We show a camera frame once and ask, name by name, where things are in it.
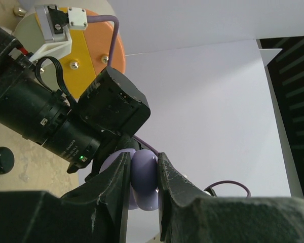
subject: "metal screw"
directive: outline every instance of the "metal screw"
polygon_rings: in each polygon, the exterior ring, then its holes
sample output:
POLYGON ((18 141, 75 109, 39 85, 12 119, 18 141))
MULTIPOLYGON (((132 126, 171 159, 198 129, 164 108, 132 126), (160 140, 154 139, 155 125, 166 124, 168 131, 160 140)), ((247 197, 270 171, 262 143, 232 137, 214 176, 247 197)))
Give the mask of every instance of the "metal screw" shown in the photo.
POLYGON ((108 60, 109 60, 109 57, 108 57, 107 55, 103 55, 103 56, 101 57, 101 61, 102 61, 102 63, 104 63, 104 64, 107 64, 107 63, 108 63, 108 60))
POLYGON ((70 62, 70 68, 73 69, 73 70, 77 70, 79 68, 79 62, 77 61, 71 61, 70 62))
POLYGON ((56 30, 60 30, 61 29, 61 25, 59 25, 59 24, 56 24, 54 27, 55 27, 56 30))
POLYGON ((13 11, 14 11, 14 15, 15 16, 22 17, 22 18, 25 17, 25 15, 27 13, 26 10, 24 10, 23 8, 18 7, 18 6, 15 6, 14 9, 13 9, 13 11))

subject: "camera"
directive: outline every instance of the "camera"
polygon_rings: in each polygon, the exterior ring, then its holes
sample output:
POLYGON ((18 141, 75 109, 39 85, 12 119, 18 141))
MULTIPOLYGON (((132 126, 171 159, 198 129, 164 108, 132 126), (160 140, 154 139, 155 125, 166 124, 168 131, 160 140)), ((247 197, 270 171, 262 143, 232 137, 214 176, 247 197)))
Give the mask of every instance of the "camera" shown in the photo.
MULTIPOLYGON (((149 118, 144 94, 116 69, 105 67, 75 102, 66 86, 52 91, 35 81, 30 56, 0 28, 0 123, 70 162, 68 173, 112 150, 123 134, 132 137, 149 118)), ((62 66, 56 73, 63 85, 62 66)))

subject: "black cable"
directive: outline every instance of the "black cable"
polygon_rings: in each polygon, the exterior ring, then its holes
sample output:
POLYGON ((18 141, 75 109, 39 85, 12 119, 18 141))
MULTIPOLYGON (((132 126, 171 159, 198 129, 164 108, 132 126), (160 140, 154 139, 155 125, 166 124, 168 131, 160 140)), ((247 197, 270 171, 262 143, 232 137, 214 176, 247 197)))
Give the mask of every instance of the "black cable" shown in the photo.
POLYGON ((44 86, 44 88, 46 88, 47 90, 52 92, 52 90, 43 82, 42 77, 41 77, 41 67, 42 67, 43 62, 47 59, 49 59, 55 67, 56 81, 57 81, 57 84, 58 84, 60 90, 66 95, 66 98, 70 103, 70 107, 74 108, 74 106, 77 104, 77 102, 65 85, 64 78, 63 78, 63 68, 62 68, 62 65, 59 62, 59 60, 57 60, 55 57, 40 58, 36 64, 35 77, 40 82, 40 84, 44 86))

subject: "white plastic bracket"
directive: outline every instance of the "white plastic bracket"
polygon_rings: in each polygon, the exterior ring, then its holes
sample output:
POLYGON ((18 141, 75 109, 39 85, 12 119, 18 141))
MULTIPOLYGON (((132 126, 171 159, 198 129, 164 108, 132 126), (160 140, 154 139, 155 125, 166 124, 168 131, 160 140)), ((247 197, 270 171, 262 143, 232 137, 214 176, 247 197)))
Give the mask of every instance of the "white plastic bracket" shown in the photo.
MULTIPOLYGON (((45 43, 29 58, 31 62, 36 62, 44 56, 52 56, 61 59, 71 53, 72 39, 68 26, 63 27, 63 34, 54 34, 51 20, 48 15, 48 7, 51 5, 35 6, 45 43)), ((50 64, 49 60, 43 63, 43 67, 50 64)))
POLYGON ((75 30, 86 30, 88 27, 87 12, 81 8, 68 8, 69 27, 75 30))

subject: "white backdrop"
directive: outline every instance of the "white backdrop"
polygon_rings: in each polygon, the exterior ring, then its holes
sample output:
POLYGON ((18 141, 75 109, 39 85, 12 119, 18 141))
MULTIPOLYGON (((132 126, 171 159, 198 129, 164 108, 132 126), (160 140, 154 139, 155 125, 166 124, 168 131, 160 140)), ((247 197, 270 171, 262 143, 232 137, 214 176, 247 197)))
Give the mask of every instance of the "white backdrop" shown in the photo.
POLYGON ((304 0, 108 1, 126 54, 304 35, 304 0))
MULTIPOLYGON (((200 189, 237 180, 253 196, 290 196, 273 105, 255 40, 127 57, 126 76, 152 115, 138 134, 200 189)), ((244 196, 237 186, 219 196, 244 196)), ((129 212, 127 239, 159 230, 158 212, 129 212)))

